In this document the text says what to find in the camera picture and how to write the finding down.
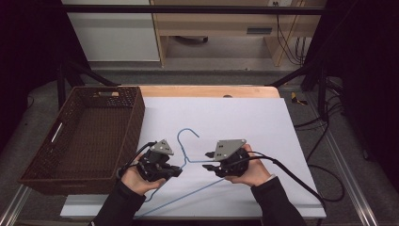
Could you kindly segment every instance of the human arm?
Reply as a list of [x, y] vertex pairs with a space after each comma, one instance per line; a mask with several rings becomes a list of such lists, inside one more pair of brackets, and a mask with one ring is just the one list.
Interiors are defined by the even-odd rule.
[[[254, 156], [248, 144], [243, 148], [249, 156]], [[270, 174], [260, 159], [250, 160], [248, 169], [242, 176], [228, 176], [225, 179], [251, 187], [252, 194], [262, 209], [263, 225], [306, 225], [303, 217], [288, 200], [279, 178]]]
[[148, 182], [136, 167], [130, 167], [105, 200], [98, 215], [88, 226], [130, 226], [135, 213], [146, 200], [145, 193], [160, 187], [165, 179]]

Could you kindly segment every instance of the basket handle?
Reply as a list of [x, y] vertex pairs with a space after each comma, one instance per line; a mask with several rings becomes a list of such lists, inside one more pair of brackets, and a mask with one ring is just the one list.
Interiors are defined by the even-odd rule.
[[56, 143], [58, 140], [59, 136], [61, 135], [62, 130], [64, 129], [64, 124], [62, 122], [59, 123], [59, 126], [56, 128], [56, 132], [54, 133], [51, 142]]
[[118, 97], [120, 93], [118, 91], [98, 91], [99, 97]]

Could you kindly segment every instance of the black curtain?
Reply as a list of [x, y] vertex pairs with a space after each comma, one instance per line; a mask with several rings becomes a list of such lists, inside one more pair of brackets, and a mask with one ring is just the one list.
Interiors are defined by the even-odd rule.
[[[59, 0], [0, 0], [0, 152], [27, 107], [32, 90], [56, 80], [59, 65], [73, 60], [89, 69], [66, 12], [43, 10]], [[81, 81], [71, 73], [70, 81]]]
[[[342, 1], [328, 2], [350, 6]], [[396, 0], [359, 0], [329, 44], [324, 62], [328, 76], [343, 80], [345, 111], [364, 151], [381, 165], [399, 191], [398, 9]], [[339, 21], [322, 18], [309, 60]], [[307, 85], [318, 82], [314, 74], [304, 81]]]

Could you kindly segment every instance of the hand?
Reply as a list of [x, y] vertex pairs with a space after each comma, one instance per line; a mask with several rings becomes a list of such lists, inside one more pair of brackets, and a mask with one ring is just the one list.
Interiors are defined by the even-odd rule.
[[[243, 145], [243, 148], [248, 152], [249, 156], [255, 156], [249, 144]], [[240, 177], [227, 176], [226, 180], [233, 184], [244, 184], [247, 186], [259, 186], [265, 183], [271, 177], [269, 171], [262, 163], [261, 159], [252, 159], [249, 161], [247, 171]]]
[[164, 178], [161, 178], [154, 182], [148, 182], [140, 176], [137, 167], [130, 167], [128, 170], [126, 170], [121, 180], [127, 187], [141, 196], [151, 189], [160, 187], [167, 181]]

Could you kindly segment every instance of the gray floor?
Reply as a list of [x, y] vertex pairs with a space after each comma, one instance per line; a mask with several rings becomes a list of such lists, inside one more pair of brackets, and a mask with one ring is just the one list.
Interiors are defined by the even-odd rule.
[[[264, 85], [283, 77], [297, 68], [289, 62], [275, 68], [262, 39], [252, 38], [210, 38], [209, 42], [172, 39], [169, 46], [167, 64], [164, 68], [156, 63], [114, 63], [95, 64], [97, 72], [112, 81], [122, 84], [214, 84], [214, 85]], [[86, 78], [88, 83], [95, 83]], [[301, 78], [290, 81], [279, 89], [286, 100], [294, 124], [316, 118], [311, 105], [294, 104], [292, 91], [298, 100], [311, 102], [316, 90], [301, 92], [297, 87]], [[24, 113], [24, 118], [0, 156], [0, 213], [6, 210], [19, 184], [18, 178], [39, 148], [57, 113], [56, 83], [52, 82], [30, 93], [32, 105]], [[297, 131], [297, 136], [305, 154], [309, 154], [322, 135], [317, 123]], [[340, 111], [330, 117], [328, 131], [334, 136], [344, 159], [353, 171], [377, 220], [376, 225], [399, 225], [399, 196], [392, 188], [376, 162], [365, 161], [361, 146], [353, 130]], [[311, 158], [311, 164], [322, 166], [339, 174], [331, 156], [330, 147], [323, 139]], [[311, 169], [319, 192], [326, 198], [339, 197], [341, 188], [337, 181], [319, 169]], [[65, 197], [45, 197], [32, 191], [19, 216], [21, 220], [63, 220], [59, 211]], [[340, 202], [327, 202], [327, 218], [323, 225], [363, 225], [353, 204], [353, 198], [345, 193]]]

